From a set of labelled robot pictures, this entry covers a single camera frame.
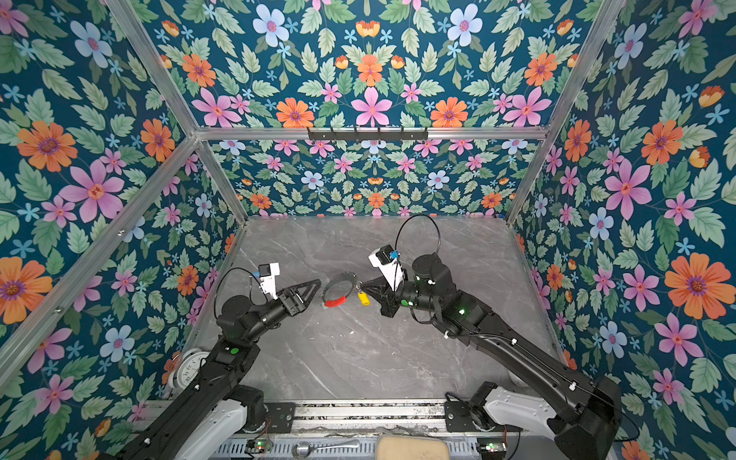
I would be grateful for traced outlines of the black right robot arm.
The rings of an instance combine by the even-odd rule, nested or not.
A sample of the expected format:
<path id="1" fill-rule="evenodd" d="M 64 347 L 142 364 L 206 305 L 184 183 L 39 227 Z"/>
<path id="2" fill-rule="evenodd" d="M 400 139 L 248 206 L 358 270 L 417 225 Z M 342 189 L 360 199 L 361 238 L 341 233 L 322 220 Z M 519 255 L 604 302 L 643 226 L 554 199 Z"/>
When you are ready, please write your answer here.
<path id="1" fill-rule="evenodd" d="M 400 308 L 430 312 L 429 322 L 503 365 L 529 388 L 524 395 L 493 384 L 471 403 L 477 418 L 518 427 L 552 440 L 569 459 L 605 459 L 621 426 L 621 389 L 608 377 L 597 381 L 553 358 L 514 330 L 494 309 L 456 287 L 435 253 L 418 257 L 408 275 L 399 255 L 385 245 L 369 256 L 381 277 L 363 290 L 392 317 Z"/>

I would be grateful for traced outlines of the large keyring with red grip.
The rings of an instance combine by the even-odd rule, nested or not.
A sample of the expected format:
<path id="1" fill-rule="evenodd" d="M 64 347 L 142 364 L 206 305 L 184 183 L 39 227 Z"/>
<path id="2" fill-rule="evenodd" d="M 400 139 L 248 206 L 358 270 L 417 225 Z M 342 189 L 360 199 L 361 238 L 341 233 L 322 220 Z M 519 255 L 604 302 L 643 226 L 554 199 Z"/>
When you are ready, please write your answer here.
<path id="1" fill-rule="evenodd" d="M 324 287 L 321 300 L 326 308 L 343 305 L 358 288 L 358 276 L 352 271 L 345 271 L 333 277 Z"/>

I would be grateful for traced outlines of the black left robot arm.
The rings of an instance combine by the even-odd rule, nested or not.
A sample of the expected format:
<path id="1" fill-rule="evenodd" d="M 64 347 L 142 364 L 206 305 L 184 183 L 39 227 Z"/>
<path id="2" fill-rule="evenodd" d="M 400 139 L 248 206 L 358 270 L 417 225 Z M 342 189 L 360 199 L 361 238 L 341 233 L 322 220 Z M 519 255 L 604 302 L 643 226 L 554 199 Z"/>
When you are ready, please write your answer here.
<path id="1" fill-rule="evenodd" d="M 117 454 L 102 459 L 208 459 L 237 431 L 266 423 L 264 393 L 241 381 L 260 354 L 258 341 L 285 319 L 302 314 L 321 281 L 277 291 L 262 305 L 235 295 L 222 305 L 222 333 L 199 370 L 168 407 Z"/>

